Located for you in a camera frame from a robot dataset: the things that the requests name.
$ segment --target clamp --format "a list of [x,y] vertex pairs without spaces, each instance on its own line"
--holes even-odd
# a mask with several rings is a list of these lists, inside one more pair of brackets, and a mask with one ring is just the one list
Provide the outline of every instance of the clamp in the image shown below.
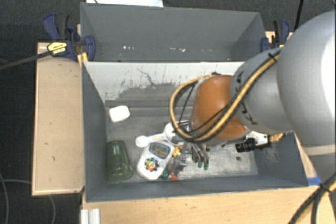
[[287,38],[289,37],[289,24],[285,20],[274,20],[274,32],[275,35],[272,36],[272,41],[269,42],[267,37],[261,39],[260,52],[268,49],[279,48],[281,45],[285,44]]
[[51,13],[43,19],[44,30],[51,37],[52,43],[47,49],[54,57],[65,57],[73,61],[77,61],[77,56],[86,52],[88,60],[93,61],[96,54],[96,43],[93,36],[85,36],[81,40],[76,29],[72,26],[68,27],[69,15],[57,16]]

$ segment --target green cup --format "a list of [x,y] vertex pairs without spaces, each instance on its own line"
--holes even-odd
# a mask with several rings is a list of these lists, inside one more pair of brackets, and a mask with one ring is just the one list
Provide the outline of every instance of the green cup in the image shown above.
[[106,145],[105,178],[118,182],[131,178],[133,169],[123,141],[111,141]]

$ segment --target gray carpet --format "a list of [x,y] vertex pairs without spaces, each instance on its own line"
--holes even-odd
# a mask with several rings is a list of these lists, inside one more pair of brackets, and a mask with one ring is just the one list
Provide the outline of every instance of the gray carpet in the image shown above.
[[[0,0],[0,58],[18,60],[35,53],[36,42],[47,39],[41,20],[49,13],[70,14],[79,22],[84,0]],[[299,0],[163,0],[165,6],[260,12],[265,28],[273,19],[285,19],[293,28]],[[301,22],[334,9],[330,0],[305,0]],[[34,123],[34,63],[0,72],[0,172],[6,179],[31,179]],[[9,223],[50,223],[52,209],[46,198],[32,198],[27,186],[7,184]],[[55,197],[55,223],[79,222],[79,195]],[[5,220],[0,190],[0,223]]]

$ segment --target white plastic toy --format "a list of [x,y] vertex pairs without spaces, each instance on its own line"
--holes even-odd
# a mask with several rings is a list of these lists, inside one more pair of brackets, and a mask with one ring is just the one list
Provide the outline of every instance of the white plastic toy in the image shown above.
[[139,175],[148,180],[156,180],[165,170],[174,151],[168,142],[153,142],[144,148],[137,166]]
[[161,134],[154,134],[151,136],[138,136],[135,140],[135,144],[137,145],[137,147],[146,147],[148,146],[148,144],[155,142],[155,141],[163,141],[166,140],[168,142],[170,142],[173,145],[182,145],[183,142],[179,142],[177,144],[172,143],[172,138],[175,136],[175,132],[174,132],[174,128],[172,126],[172,123],[168,123],[164,130],[163,133]]

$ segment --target wooden board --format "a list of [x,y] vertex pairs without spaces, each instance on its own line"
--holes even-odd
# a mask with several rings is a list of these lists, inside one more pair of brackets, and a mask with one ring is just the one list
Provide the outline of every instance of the wooden board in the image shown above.
[[[38,53],[47,44],[39,44]],[[61,57],[37,61],[32,195],[84,186],[80,69]]]
[[[100,209],[102,224],[132,223],[288,223],[316,187],[250,191],[216,195],[83,202],[83,209]],[[319,206],[319,224],[335,223],[329,199]],[[310,214],[299,223],[310,223]]]

